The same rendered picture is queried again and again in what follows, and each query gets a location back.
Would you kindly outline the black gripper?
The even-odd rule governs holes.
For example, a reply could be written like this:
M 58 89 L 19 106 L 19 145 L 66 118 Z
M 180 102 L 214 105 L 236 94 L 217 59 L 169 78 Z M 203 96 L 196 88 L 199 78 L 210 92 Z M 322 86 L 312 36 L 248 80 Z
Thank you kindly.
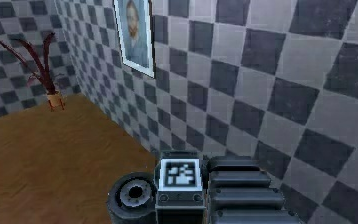
M 133 172 L 118 179 L 107 197 L 111 224 L 156 224 L 153 175 Z

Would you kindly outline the dark red house plant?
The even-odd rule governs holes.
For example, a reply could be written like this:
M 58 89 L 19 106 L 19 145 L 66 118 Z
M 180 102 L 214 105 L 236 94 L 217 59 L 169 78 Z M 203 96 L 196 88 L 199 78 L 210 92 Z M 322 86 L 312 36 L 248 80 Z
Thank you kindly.
M 40 60 L 40 56 L 35 51 L 35 47 L 32 45 L 31 42 L 25 41 L 23 39 L 15 38 L 15 41 L 18 42 L 22 47 L 24 47 L 29 53 L 29 55 L 32 57 L 32 59 L 36 64 L 37 71 L 29 67 L 28 63 L 25 61 L 21 53 L 19 53 L 13 47 L 7 45 L 6 43 L 0 40 L 0 45 L 6 50 L 8 50 L 13 56 L 15 56 L 20 61 L 20 63 L 31 72 L 31 75 L 27 79 L 27 84 L 30 85 L 35 80 L 37 80 L 44 87 L 46 91 L 47 102 L 51 112 L 53 112 L 57 107 L 60 107 L 62 110 L 64 110 L 66 106 L 61 91 L 56 88 L 56 86 L 58 86 L 59 83 L 54 81 L 50 73 L 49 53 L 50 53 L 50 45 L 54 36 L 55 33 L 51 32 L 43 40 L 42 43 L 43 60 Z

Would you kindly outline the framed portrait picture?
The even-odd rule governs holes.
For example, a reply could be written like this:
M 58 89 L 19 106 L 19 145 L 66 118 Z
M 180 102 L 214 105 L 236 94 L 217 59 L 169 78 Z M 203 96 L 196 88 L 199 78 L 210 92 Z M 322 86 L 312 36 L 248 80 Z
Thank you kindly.
M 114 0 L 122 62 L 154 78 L 153 41 L 149 0 Z

